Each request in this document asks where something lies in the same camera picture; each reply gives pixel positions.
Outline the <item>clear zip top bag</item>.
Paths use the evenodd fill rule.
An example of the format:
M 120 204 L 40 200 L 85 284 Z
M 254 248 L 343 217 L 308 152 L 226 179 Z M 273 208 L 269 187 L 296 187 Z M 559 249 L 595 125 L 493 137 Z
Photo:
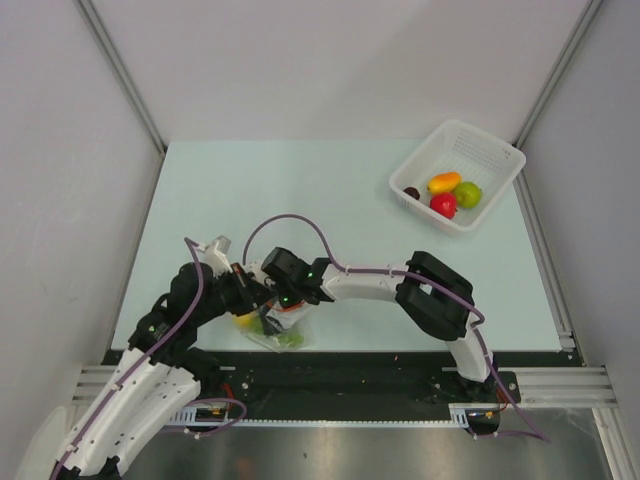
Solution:
M 305 344 L 299 349 L 281 351 L 281 352 L 276 352 L 276 351 L 273 351 L 273 350 L 270 350 L 270 349 L 268 349 L 268 350 L 276 352 L 276 353 L 283 353 L 283 352 L 301 350 L 302 348 L 308 346 L 309 343 L 310 343 L 311 337 L 307 333 L 307 328 L 306 328 L 304 319 L 311 312 L 312 308 L 313 308 L 312 305 L 301 304 L 301 305 L 293 307 L 292 309 L 282 309 L 280 307 L 278 301 L 270 301 L 270 302 L 267 302 L 266 304 L 264 304 L 259 310 L 253 311 L 259 316 L 259 319 L 262 321 L 263 324 L 269 323 L 269 324 L 272 324 L 274 326 L 280 326 L 280 327 L 282 327 L 284 329 L 290 329 L 292 327 L 297 327 L 299 329 L 299 331 L 305 336 Z M 252 341 L 247 335 L 248 330 L 239 329 L 236 325 L 235 325 L 235 327 L 239 330 L 239 332 L 244 337 L 246 337 L 247 339 Z

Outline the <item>green fake grapes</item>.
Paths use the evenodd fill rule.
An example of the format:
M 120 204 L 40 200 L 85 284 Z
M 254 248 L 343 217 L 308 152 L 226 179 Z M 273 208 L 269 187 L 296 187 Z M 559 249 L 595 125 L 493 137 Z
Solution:
M 257 344 L 276 352 L 296 350 L 305 344 L 305 336 L 297 327 L 284 329 L 269 323 L 263 324 L 261 320 L 249 327 L 247 335 Z

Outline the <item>brown fake fig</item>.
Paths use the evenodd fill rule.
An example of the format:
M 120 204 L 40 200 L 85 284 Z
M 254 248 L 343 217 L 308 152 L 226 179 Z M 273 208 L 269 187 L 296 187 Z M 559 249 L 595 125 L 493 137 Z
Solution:
M 420 200 L 420 192 L 415 187 L 406 187 L 403 193 L 415 200 Z

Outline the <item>red fake apple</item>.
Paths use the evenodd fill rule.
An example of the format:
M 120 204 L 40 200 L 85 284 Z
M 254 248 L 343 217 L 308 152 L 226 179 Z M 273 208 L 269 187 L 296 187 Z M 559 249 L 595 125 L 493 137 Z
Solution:
M 446 219 L 453 219 L 457 213 L 458 202 L 452 192 L 444 192 L 434 195 L 429 203 L 431 210 Z

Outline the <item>orange fake mango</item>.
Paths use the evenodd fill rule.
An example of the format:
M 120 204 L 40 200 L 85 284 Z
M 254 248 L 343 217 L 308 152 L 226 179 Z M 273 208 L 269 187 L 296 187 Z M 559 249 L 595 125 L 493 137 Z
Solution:
M 438 195 L 444 192 L 452 192 L 462 181 L 457 172 L 446 172 L 432 177 L 427 183 L 430 195 Z

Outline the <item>green fake pear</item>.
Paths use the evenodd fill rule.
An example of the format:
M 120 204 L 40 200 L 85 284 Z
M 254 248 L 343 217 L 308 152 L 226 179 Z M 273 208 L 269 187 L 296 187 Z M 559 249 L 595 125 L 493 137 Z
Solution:
M 459 208 L 473 209 L 483 197 L 482 189 L 475 183 L 463 181 L 459 183 L 453 190 L 456 202 Z

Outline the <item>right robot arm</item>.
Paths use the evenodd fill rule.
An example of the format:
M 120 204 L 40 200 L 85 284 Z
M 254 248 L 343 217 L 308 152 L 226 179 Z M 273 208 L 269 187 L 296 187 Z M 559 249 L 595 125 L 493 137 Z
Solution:
M 422 332 L 446 344 L 469 399 L 484 401 L 497 389 L 494 356 L 479 330 L 485 316 L 475 306 L 473 287 L 431 254 L 416 251 L 402 267 L 357 268 L 332 256 L 308 264 L 278 247 L 255 273 L 285 308 L 352 299 L 395 303 Z

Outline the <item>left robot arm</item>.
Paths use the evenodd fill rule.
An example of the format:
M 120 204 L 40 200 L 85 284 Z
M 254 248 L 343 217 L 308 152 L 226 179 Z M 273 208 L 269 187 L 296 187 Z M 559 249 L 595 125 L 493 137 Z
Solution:
M 196 348 L 198 329 L 225 314 L 254 313 L 273 294 L 258 267 L 183 265 L 138 322 L 100 393 L 62 441 L 53 479 L 120 479 L 146 444 L 197 398 L 221 387 L 215 359 Z

